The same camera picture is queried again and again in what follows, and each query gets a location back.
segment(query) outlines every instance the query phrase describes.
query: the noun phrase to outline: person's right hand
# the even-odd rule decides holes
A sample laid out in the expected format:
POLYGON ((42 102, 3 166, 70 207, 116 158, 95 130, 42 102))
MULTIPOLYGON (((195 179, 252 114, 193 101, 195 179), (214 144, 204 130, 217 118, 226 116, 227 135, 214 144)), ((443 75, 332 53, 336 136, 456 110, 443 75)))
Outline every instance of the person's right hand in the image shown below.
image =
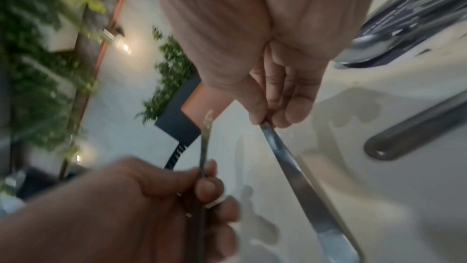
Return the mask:
POLYGON ((208 86, 260 124, 310 113, 328 62, 352 40, 371 0, 160 0, 173 33, 208 86))

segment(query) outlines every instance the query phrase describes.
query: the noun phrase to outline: spoon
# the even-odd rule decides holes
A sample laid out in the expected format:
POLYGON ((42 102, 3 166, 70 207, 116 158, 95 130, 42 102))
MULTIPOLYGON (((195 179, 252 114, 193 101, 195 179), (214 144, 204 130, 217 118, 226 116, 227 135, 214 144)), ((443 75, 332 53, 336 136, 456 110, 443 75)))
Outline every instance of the spoon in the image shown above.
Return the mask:
POLYGON ((364 35, 355 38, 351 45, 341 52, 334 61, 342 64, 351 64, 371 60, 383 55, 409 38, 416 37, 428 30, 446 26, 450 22, 464 20, 466 19, 466 14, 467 8, 464 8, 427 23, 423 23, 423 20, 419 20, 406 29, 399 29, 388 33, 383 32, 364 35))

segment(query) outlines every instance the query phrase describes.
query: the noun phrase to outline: dark chair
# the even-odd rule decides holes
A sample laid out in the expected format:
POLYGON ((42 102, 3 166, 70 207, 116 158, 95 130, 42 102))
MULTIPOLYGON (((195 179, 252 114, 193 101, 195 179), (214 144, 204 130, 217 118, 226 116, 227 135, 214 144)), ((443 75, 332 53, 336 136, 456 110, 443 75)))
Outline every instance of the dark chair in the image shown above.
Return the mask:
POLYGON ((199 128, 181 111, 193 91, 200 84, 198 74, 186 81, 170 100, 164 113, 157 119, 156 127, 179 142, 165 168, 172 170, 185 149, 201 134, 199 128))

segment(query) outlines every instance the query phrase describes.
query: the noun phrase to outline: white table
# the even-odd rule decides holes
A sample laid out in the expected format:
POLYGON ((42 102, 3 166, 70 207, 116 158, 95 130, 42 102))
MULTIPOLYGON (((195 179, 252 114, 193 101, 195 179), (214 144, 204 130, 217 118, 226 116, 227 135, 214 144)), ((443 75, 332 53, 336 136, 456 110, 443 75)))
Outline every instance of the white table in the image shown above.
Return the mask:
MULTIPOLYGON (((467 242, 450 232, 467 217, 467 127, 394 162, 371 160, 362 148, 370 136, 466 89, 466 49, 463 39, 397 65, 344 70, 331 64, 312 115, 279 132, 366 262, 467 261, 467 242)), ((176 169, 197 165, 199 150, 198 139, 176 169)), ((242 258, 233 262, 327 262, 264 136, 240 104, 216 120, 209 157, 219 163, 226 193, 243 207, 237 226, 242 258)))

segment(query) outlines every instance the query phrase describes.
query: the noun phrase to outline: white surface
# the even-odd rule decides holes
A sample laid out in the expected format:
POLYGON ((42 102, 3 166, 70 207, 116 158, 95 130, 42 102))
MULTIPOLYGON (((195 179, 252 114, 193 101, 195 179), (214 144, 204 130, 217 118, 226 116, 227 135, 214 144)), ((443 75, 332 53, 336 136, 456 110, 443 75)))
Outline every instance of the white surface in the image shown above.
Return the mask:
POLYGON ((102 61, 97 94, 89 101, 83 118, 86 132, 82 148, 83 164, 105 165, 134 155, 164 166, 178 142, 135 116, 144 110, 160 78, 154 64, 162 58, 153 40, 152 26, 165 35, 170 32, 158 0, 125 0, 118 25, 125 32, 133 53, 127 56, 108 47, 102 61))
MULTIPOLYGON (((372 135, 467 88, 466 47, 464 38, 372 69, 331 64, 311 116, 279 132, 368 263, 467 261, 467 127, 398 161, 376 162, 363 152, 372 135)), ((196 166, 199 149, 198 139, 176 169, 196 166)), ((226 192, 242 202, 242 250, 232 262, 326 262, 261 131, 238 103, 214 123, 209 157, 226 192)))

